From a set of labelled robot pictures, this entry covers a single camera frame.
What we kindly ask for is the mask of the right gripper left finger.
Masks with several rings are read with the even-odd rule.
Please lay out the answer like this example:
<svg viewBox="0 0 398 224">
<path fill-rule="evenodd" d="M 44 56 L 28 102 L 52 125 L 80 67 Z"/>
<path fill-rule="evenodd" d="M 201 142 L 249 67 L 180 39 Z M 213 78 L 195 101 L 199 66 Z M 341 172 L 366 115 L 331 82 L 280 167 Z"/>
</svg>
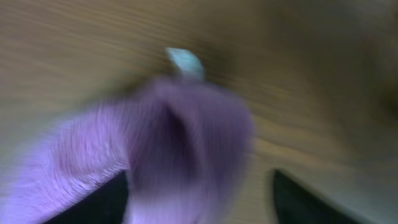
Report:
<svg viewBox="0 0 398 224">
<path fill-rule="evenodd" d="M 124 171 L 44 224 L 121 224 L 128 200 Z"/>
</svg>

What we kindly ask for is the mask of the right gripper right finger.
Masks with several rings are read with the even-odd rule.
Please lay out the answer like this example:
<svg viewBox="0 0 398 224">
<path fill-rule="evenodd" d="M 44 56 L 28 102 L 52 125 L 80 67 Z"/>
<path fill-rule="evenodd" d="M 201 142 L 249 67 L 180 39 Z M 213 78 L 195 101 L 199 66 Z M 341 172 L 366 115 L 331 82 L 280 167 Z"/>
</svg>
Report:
<svg viewBox="0 0 398 224">
<path fill-rule="evenodd" d="M 272 200 L 278 224 L 359 224 L 276 169 Z"/>
</svg>

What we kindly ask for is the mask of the purple microfiber cloth with tag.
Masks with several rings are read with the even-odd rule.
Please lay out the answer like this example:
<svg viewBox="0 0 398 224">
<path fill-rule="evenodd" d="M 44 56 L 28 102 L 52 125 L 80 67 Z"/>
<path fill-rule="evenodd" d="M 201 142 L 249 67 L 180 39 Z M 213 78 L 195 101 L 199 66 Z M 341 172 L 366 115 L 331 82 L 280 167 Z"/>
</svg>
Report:
<svg viewBox="0 0 398 224">
<path fill-rule="evenodd" d="M 23 154 L 2 223 L 45 223 L 124 171 L 122 223 L 216 223 L 251 150 L 253 122 L 233 93 L 204 79 L 189 50 L 139 90 L 61 121 Z"/>
</svg>

